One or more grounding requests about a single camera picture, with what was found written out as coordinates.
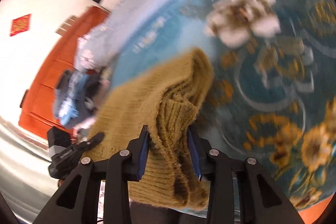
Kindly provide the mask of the mustard yellow knit sweater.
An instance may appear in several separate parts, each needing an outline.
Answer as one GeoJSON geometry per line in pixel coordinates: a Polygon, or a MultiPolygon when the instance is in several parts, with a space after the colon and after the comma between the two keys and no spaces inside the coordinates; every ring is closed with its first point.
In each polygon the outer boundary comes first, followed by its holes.
{"type": "Polygon", "coordinates": [[[145,174],[129,183],[130,199],[156,207],[204,209],[209,187],[194,174],[187,130],[213,79],[208,57],[194,48],[113,89],[89,131],[90,136],[103,132],[104,139],[86,156],[109,159],[147,126],[151,141],[145,174]]]}

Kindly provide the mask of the pink folded garment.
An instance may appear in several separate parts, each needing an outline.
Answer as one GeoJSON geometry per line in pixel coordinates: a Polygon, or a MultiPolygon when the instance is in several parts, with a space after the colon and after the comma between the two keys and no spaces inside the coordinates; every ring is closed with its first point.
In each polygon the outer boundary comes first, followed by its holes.
{"type": "Polygon", "coordinates": [[[80,130],[90,128],[95,123],[95,121],[96,121],[96,117],[89,117],[83,120],[81,123],[77,124],[73,128],[73,133],[72,133],[73,138],[76,139],[80,130]]]}

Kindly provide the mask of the orange wooden headboard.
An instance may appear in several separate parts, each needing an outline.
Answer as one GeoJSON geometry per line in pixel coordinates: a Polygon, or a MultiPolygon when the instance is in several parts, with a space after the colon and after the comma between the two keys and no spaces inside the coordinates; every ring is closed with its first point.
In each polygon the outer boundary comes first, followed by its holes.
{"type": "Polygon", "coordinates": [[[43,139],[47,139],[47,132],[52,127],[64,130],[52,113],[56,84],[65,70],[74,68],[77,39],[102,23],[108,15],[108,11],[91,6],[64,31],[22,98],[19,127],[43,139]]]}

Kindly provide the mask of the black folded garment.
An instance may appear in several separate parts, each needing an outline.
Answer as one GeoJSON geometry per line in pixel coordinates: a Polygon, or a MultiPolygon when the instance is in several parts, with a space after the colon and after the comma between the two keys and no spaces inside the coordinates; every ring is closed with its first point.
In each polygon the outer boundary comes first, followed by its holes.
{"type": "Polygon", "coordinates": [[[85,99],[83,102],[83,106],[85,107],[84,110],[86,112],[84,114],[80,114],[79,122],[85,120],[86,118],[91,117],[95,113],[97,109],[97,103],[94,102],[94,98],[98,95],[99,91],[105,84],[105,79],[102,77],[102,75],[98,73],[92,73],[91,75],[88,76],[89,78],[85,85],[85,99]]]}

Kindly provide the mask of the light blue floral duvet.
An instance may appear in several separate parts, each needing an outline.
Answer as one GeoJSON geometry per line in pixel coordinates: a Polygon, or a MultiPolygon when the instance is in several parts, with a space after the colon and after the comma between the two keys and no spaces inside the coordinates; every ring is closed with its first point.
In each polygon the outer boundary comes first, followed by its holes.
{"type": "Polygon", "coordinates": [[[84,73],[107,67],[148,17],[150,0],[122,0],[104,22],[77,40],[74,67],[84,73]]]}

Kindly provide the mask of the blue floral bed blanket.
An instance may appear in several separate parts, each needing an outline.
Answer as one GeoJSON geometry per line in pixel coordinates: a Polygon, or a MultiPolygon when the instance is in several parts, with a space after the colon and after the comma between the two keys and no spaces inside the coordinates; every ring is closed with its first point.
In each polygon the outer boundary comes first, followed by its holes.
{"type": "Polygon", "coordinates": [[[335,1],[149,0],[118,58],[115,88],[193,47],[214,82],[201,137],[256,158],[297,210],[335,193],[335,1]]]}

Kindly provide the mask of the red paper wall decoration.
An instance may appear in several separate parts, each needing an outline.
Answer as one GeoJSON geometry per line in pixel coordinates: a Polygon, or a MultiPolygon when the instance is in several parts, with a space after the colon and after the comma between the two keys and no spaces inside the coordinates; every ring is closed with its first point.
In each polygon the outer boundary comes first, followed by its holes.
{"type": "Polygon", "coordinates": [[[15,36],[30,29],[31,14],[13,19],[11,23],[10,36],[15,36]]]}

